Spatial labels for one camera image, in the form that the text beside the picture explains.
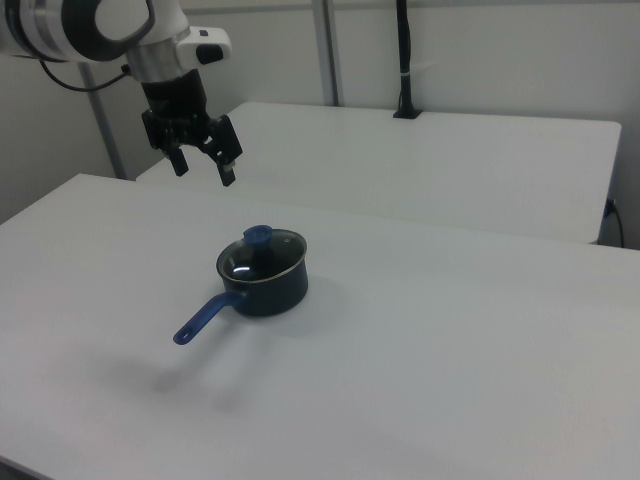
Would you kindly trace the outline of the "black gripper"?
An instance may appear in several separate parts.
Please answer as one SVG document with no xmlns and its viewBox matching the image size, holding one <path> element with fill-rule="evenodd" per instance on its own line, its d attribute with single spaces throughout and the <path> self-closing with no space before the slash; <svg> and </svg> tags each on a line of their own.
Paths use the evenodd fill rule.
<svg viewBox="0 0 640 480">
<path fill-rule="evenodd" d="M 236 180 L 234 166 L 243 153 L 227 115 L 210 119 L 197 70 L 165 82 L 142 83 L 149 109 L 141 115 L 149 144 L 169 159 L 177 176 L 189 170 L 181 145 L 199 145 L 215 164 L 224 187 Z"/>
</svg>

